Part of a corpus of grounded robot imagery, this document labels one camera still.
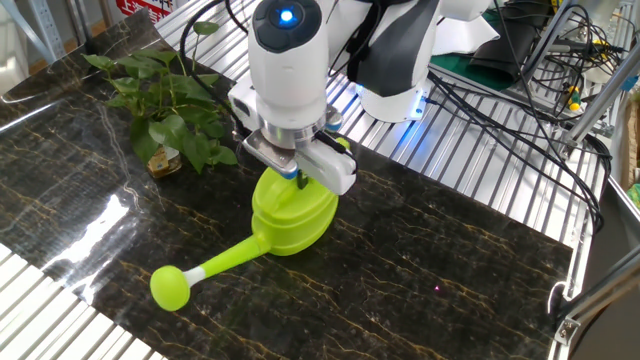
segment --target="black marble surface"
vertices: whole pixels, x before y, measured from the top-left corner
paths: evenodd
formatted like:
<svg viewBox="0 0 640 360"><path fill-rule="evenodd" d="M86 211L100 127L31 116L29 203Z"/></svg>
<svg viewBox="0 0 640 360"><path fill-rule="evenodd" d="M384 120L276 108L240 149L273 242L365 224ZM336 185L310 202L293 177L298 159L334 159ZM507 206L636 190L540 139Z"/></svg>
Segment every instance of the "black marble surface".
<svg viewBox="0 0 640 360"><path fill-rule="evenodd" d="M134 16L101 53L158 41ZM0 241L170 359L545 359L549 290L569 248L424 176L353 146L358 181L298 255L267 255L160 310L158 267L188 269L250 232L264 167L153 180L126 112L78 50L0 104ZM224 93L229 81L221 80Z"/></svg>

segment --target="red label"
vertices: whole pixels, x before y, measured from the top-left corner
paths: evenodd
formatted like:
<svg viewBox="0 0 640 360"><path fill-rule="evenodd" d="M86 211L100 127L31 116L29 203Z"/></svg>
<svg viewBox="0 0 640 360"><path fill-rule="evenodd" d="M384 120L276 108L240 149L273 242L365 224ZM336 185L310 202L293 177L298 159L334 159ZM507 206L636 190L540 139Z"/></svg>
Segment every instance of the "red label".
<svg viewBox="0 0 640 360"><path fill-rule="evenodd" d="M164 4L162 5L163 8L150 4L145 0L116 0L116 6L118 6L118 9L120 9L120 11L126 16L129 16L142 8L147 8L149 9L149 19L151 19L151 22L154 24L160 21L160 19L162 19L163 17L171 14L171 11L173 10L171 1L167 1L167 0L149 0L149 1L157 2L158 5L162 4L161 3L162 1L164 2Z"/></svg>

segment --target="potted plant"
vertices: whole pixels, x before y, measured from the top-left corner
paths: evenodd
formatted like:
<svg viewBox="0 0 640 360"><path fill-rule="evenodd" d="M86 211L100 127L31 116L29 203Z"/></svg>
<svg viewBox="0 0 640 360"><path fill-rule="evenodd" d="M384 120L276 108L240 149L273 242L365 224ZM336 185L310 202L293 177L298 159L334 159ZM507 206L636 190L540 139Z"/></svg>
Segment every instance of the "potted plant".
<svg viewBox="0 0 640 360"><path fill-rule="evenodd" d="M200 36L217 30L217 24L196 23L196 50ZM115 89L115 96L105 104L127 108L133 115L131 145L154 177L178 170L179 153L189 159L198 173L207 164L237 164L233 150L220 144L225 134L220 121L222 110L206 90L187 76L185 65L188 64L184 64L176 52L143 49L116 60L97 55L84 57L106 72L105 80ZM176 61L181 74L171 72L171 64L176 65ZM128 76L115 78L113 75L122 68ZM200 78L210 86L218 80L218 75L200 75Z"/></svg>

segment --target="plant pot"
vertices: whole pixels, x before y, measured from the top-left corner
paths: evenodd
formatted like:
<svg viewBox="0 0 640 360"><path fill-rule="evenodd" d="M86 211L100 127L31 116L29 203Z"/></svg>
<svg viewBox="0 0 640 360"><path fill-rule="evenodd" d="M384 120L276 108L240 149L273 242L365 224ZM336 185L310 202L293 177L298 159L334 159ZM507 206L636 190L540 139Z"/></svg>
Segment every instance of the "plant pot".
<svg viewBox="0 0 640 360"><path fill-rule="evenodd" d="M164 145L158 146L158 150L147 163L147 171L155 179L172 174L181 167L182 161L178 150Z"/></svg>

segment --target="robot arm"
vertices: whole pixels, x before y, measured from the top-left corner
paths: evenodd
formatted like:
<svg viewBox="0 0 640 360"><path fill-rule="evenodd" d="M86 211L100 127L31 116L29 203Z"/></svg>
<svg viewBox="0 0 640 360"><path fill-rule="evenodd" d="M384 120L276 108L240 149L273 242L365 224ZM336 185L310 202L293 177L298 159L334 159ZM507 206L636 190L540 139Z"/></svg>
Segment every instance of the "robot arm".
<svg viewBox="0 0 640 360"><path fill-rule="evenodd" d="M404 121L422 96L441 12L469 21L490 2L262 1L249 29L250 74L229 93L234 112L253 131L244 147L286 178L303 171L344 194L357 165L348 150L321 133L342 124L327 105L329 67L345 68L362 85L362 106L370 115Z"/></svg>

